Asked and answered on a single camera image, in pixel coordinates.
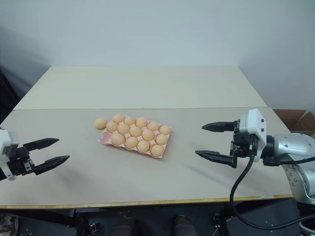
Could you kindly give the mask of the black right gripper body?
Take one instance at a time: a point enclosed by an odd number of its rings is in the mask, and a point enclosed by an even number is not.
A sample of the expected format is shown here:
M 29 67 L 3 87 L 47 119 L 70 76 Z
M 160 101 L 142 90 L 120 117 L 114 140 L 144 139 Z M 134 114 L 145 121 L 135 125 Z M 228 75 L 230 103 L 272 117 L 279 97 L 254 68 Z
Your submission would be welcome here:
M 241 120 L 238 119 L 234 128 L 233 139 L 230 145 L 230 155 L 232 156 L 232 168 L 237 167 L 237 158 L 255 156 L 255 134 L 250 134 L 246 130 L 241 130 Z

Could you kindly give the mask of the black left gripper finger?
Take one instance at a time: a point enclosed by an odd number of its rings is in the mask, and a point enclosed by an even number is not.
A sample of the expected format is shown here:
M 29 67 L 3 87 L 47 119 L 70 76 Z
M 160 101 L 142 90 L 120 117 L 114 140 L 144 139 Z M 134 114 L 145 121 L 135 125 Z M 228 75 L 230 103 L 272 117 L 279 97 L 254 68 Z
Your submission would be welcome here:
M 52 170 L 52 169 L 58 167 L 59 165 L 63 164 L 69 157 L 70 157 L 69 155 L 66 155 L 66 156 L 59 156 L 59 157 L 51 158 L 51 159 L 45 161 L 43 164 L 35 166 L 33 169 L 33 172 L 36 175 L 40 175 L 44 172 Z
M 43 149 L 43 148 L 47 148 L 51 145 L 53 145 L 54 143 L 58 142 L 59 139 L 57 138 L 45 138 L 45 139 L 40 139 L 40 140 L 36 140 L 33 142 L 29 142 L 26 144 L 23 144 L 23 147 L 27 150 L 27 151 L 33 151 L 36 149 Z

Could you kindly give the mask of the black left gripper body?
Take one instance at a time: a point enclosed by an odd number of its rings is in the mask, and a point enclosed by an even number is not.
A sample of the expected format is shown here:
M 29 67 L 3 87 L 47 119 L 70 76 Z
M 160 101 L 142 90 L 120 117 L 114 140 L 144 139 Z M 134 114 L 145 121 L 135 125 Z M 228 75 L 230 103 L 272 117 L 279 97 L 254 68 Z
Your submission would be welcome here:
M 30 151 L 35 149 L 36 147 L 14 147 L 9 151 L 7 165 L 15 176 L 24 176 L 31 173 L 36 174 L 35 165 L 30 159 Z

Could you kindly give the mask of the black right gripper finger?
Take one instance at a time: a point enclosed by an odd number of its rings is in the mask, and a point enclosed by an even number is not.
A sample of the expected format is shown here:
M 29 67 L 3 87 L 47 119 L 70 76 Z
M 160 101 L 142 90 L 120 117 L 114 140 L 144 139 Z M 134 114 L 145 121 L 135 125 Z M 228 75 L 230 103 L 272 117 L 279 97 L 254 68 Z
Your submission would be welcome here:
M 220 154 L 219 152 L 209 150 L 196 150 L 195 153 L 200 157 L 211 162 L 220 163 L 233 167 L 233 157 L 229 155 L 223 155 Z
M 234 131 L 235 129 L 235 121 L 232 122 L 213 122 L 203 125 L 201 127 L 203 130 L 211 131 L 211 132 L 225 132 L 225 131 Z

